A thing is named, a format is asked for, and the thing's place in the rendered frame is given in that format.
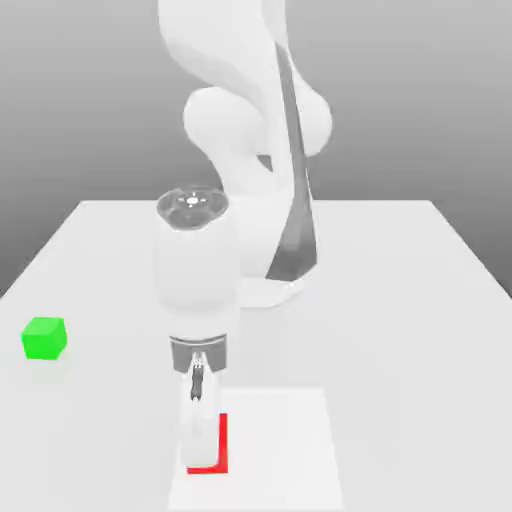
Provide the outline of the small red cube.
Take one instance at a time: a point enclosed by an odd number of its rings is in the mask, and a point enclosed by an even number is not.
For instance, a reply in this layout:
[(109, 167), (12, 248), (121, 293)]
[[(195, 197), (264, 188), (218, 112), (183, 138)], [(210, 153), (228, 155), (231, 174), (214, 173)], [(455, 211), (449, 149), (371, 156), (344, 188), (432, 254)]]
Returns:
[(187, 467), (189, 475), (227, 474), (229, 471), (228, 456), (228, 415), (219, 414), (219, 437), (217, 463), (209, 467)]

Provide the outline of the small green cube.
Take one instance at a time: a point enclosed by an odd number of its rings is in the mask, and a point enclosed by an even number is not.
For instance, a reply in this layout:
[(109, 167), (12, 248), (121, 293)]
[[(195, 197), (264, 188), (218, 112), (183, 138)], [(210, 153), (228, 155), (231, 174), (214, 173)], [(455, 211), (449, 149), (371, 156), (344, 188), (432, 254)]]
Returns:
[(34, 317), (21, 332), (28, 359), (57, 360), (67, 345), (67, 332), (61, 317)]

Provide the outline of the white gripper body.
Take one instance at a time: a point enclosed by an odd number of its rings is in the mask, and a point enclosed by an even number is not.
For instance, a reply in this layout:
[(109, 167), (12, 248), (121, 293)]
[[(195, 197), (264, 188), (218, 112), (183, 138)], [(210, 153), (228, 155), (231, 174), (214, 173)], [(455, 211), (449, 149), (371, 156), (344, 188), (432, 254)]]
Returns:
[(214, 466), (219, 444), (219, 383), (209, 368), (190, 368), (183, 377), (179, 412), (183, 464)]

